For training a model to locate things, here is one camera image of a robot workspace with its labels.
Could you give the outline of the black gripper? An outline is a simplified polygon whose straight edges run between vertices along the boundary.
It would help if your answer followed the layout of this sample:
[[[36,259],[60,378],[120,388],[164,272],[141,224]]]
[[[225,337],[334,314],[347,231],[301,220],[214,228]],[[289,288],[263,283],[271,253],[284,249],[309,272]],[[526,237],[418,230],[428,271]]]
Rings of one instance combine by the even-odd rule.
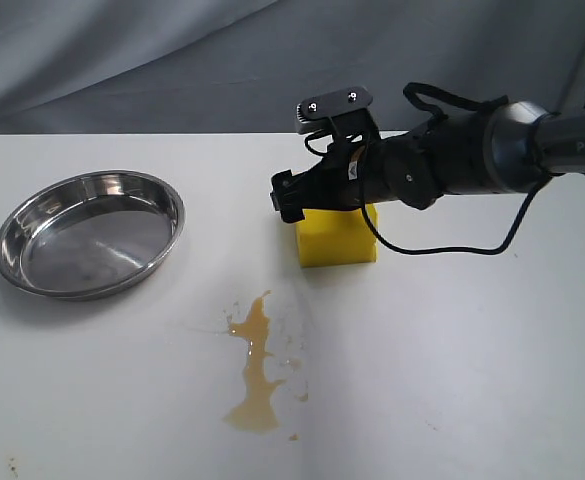
[[[334,137],[309,170],[291,170],[271,178],[270,198],[284,223],[305,219],[303,210],[352,211],[360,206],[360,180],[366,204],[387,200],[383,174],[383,140],[362,136],[359,140]]]

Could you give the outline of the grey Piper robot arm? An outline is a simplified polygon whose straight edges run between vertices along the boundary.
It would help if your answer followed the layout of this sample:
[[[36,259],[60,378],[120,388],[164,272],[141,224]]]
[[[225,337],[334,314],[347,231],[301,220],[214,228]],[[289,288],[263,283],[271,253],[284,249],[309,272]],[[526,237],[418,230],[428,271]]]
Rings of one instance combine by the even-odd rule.
[[[271,199],[296,223],[307,210],[389,201],[425,210],[445,195],[528,193],[565,173],[585,173],[585,109],[556,114],[523,101],[387,138],[335,139],[311,169],[275,174]]]

